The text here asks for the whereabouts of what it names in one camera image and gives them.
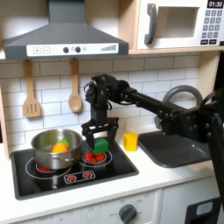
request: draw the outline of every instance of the countertop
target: countertop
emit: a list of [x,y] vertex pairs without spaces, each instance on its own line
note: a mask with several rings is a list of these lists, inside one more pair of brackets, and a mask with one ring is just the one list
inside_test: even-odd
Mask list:
[[[143,133],[153,130],[152,127],[145,127],[134,130],[129,129],[128,132]],[[122,145],[123,133],[123,130],[119,130],[116,138],[116,141],[120,145]],[[154,164],[139,147],[137,152],[125,153],[139,170],[139,174],[134,177],[122,178],[98,185],[20,201],[16,200],[14,195],[11,161],[5,160],[4,146],[1,144],[0,223],[29,220],[134,193],[146,192],[214,176],[214,168],[211,161],[167,169]]]

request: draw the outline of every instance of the wooden spoon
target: wooden spoon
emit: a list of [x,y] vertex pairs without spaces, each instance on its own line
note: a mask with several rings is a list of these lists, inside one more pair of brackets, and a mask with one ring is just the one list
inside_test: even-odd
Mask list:
[[72,68],[73,92],[69,97],[69,106],[73,112],[80,112],[82,102],[79,95],[79,61],[71,59],[70,64]]
[[25,100],[23,106],[24,116],[27,118],[41,116],[41,109],[39,102],[34,96],[32,62],[30,60],[24,61],[24,73],[27,86],[27,99]]

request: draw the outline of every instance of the black sink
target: black sink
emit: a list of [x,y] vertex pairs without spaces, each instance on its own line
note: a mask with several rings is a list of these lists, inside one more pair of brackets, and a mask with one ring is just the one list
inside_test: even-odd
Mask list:
[[210,160],[206,143],[177,135],[164,136],[161,131],[139,135],[138,145],[157,165],[176,168]]

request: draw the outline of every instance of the digital clock display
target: digital clock display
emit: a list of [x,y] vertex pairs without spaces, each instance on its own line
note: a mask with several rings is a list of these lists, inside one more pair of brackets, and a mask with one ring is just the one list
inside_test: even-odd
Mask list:
[[208,0],[208,9],[223,9],[223,0]]

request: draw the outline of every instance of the cabinet handle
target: cabinet handle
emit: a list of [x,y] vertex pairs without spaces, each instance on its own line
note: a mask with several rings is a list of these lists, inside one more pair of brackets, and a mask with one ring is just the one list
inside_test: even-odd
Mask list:
[[157,7],[154,3],[148,3],[147,13],[150,16],[150,30],[149,34],[145,34],[144,36],[144,43],[146,45],[150,45],[155,38],[158,25],[158,12]]

